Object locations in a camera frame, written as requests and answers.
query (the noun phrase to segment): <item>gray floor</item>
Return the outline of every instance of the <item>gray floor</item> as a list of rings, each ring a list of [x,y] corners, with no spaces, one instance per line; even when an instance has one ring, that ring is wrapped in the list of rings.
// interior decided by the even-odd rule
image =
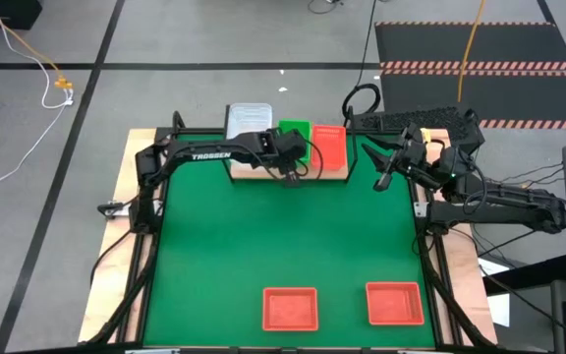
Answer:
[[[92,63],[115,0],[45,0],[34,28],[23,34],[58,62]],[[566,40],[566,1],[548,0]],[[107,62],[358,62],[370,1],[345,0],[315,16],[306,0],[126,0]],[[390,0],[378,3],[376,21],[471,21],[477,1]],[[488,0],[485,21],[543,21],[536,0]],[[374,36],[368,60],[377,60]],[[0,33],[0,62],[22,62]],[[88,72],[68,73],[77,100]],[[224,105],[267,102],[275,119],[341,122],[339,106],[356,71],[104,71],[80,138],[8,350],[74,345],[88,294],[88,273],[97,256],[104,220],[94,210],[110,199],[126,134],[132,128],[167,125],[179,109],[189,126],[223,123]],[[376,82],[366,72],[363,82]],[[0,175],[14,168],[55,115],[40,108],[44,87],[37,71],[0,71]],[[50,100],[60,100],[53,92]],[[354,104],[366,107],[370,97]],[[0,185],[0,323],[45,202],[76,104],[27,164]],[[485,130],[478,162],[493,178],[560,160],[566,131]],[[548,187],[563,195],[562,183]],[[521,228],[479,227],[495,244]],[[531,264],[566,253],[566,234],[533,235],[503,249]],[[525,324],[518,323],[518,330]],[[505,334],[499,333],[502,339]],[[516,343],[512,338],[509,343]]]

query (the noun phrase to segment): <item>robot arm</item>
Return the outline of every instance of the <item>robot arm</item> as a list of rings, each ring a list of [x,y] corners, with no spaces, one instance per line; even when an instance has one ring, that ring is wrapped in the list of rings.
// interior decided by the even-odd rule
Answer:
[[[167,159],[161,162],[162,152]],[[296,160],[307,151],[307,143],[297,131],[281,134],[280,130],[243,133],[229,140],[210,142],[156,143],[136,155],[139,194],[130,208],[131,230],[153,233],[159,226],[154,211],[154,190],[174,171],[187,162],[234,159],[253,168],[277,168],[289,184],[298,183]]]
[[[443,147],[434,163],[426,161],[426,143],[418,127],[411,124],[393,140],[368,136],[380,148],[392,150],[385,155],[363,145],[377,172],[381,173],[373,188],[385,191],[397,172],[416,184],[440,191],[445,202],[416,204],[417,216],[425,218],[427,229],[446,234],[460,222],[523,224],[534,231],[558,233],[566,228],[566,202],[543,189],[523,189],[484,181],[471,158],[471,153],[483,143],[477,125],[475,144]],[[471,206],[480,201],[482,205]]]

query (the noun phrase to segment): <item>green bin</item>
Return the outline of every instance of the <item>green bin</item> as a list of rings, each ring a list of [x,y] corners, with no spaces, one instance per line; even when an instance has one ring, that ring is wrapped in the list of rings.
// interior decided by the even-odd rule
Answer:
[[[302,120],[280,120],[279,121],[279,128],[283,133],[287,133],[293,129],[297,129],[303,138],[310,141],[311,140],[311,121],[302,121]],[[307,153],[304,157],[300,158],[299,160],[302,161],[305,165],[309,165],[311,157],[311,145],[307,144]]]

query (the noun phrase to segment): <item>yellow cable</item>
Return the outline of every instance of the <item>yellow cable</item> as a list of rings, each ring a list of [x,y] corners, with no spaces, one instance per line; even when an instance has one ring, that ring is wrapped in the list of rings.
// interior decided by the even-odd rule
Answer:
[[[464,70],[467,67],[467,59],[469,58],[469,52],[471,51],[471,44],[473,43],[473,38],[476,36],[476,30],[478,29],[478,25],[480,24],[481,12],[485,3],[486,0],[481,0],[480,9],[478,10],[478,16],[476,17],[476,21],[473,23],[473,27],[471,28],[471,36],[469,36],[467,50],[465,50],[464,58],[462,58],[462,65],[460,66],[460,79],[458,80],[458,102],[462,101],[462,80],[464,79]]]
[[[57,88],[61,88],[61,89],[71,89],[71,83],[69,83],[66,79],[65,79],[65,75],[60,71],[60,69],[58,69],[58,67],[56,66],[56,64],[54,64],[54,62],[49,59],[48,57],[46,57],[45,55],[40,54],[38,51],[36,51],[34,48],[31,47],[31,45],[27,44],[16,32],[14,32],[13,30],[9,29],[6,25],[4,25],[3,22],[0,21],[0,26],[4,29],[7,30],[9,34],[13,35],[22,45],[24,45],[32,54],[34,54],[35,56],[37,56],[38,58],[42,59],[43,62],[49,64],[49,66],[51,66],[52,68],[54,68],[54,70],[56,71],[56,75],[58,75],[58,81],[56,81],[55,85]]]

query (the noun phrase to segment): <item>orange cable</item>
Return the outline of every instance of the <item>orange cable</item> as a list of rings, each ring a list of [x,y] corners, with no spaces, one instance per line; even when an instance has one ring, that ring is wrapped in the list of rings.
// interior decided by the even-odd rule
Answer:
[[[464,58],[462,58],[462,65],[460,66],[460,79],[458,79],[458,103],[462,101],[462,80],[464,79],[464,70],[467,67],[467,59],[469,58],[469,52],[471,51],[471,44],[473,44],[473,38],[476,36],[476,30],[478,29],[478,25],[480,24],[481,12],[483,11],[483,5],[485,3],[486,0],[481,0],[480,9],[478,10],[478,16],[476,17],[476,21],[473,23],[473,27],[471,28],[471,36],[469,36],[467,50],[465,50]]]
[[[65,76],[63,75],[63,73],[60,71],[60,69],[58,69],[58,67],[56,66],[56,64],[54,64],[54,62],[49,59],[48,57],[40,54],[38,51],[36,51],[34,48],[32,48],[29,44],[27,44],[16,32],[14,32],[13,30],[9,29],[6,25],[4,25],[3,22],[0,21],[0,26],[2,28],[4,28],[5,30],[7,30],[11,35],[13,35],[22,45],[24,45],[32,54],[34,54],[35,56],[39,57],[40,59],[42,59],[44,62],[46,62],[47,64],[49,64],[52,68],[54,68],[54,70],[56,71],[56,74],[58,75],[59,78],[64,78]]]

